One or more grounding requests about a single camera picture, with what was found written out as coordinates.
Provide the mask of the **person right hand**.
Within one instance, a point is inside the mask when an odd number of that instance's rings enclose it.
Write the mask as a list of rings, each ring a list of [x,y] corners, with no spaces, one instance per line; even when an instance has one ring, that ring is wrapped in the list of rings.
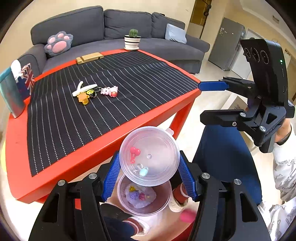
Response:
[[[282,126],[276,132],[275,142],[278,145],[283,145],[290,137],[291,132],[292,126],[290,124],[290,119],[286,118]]]

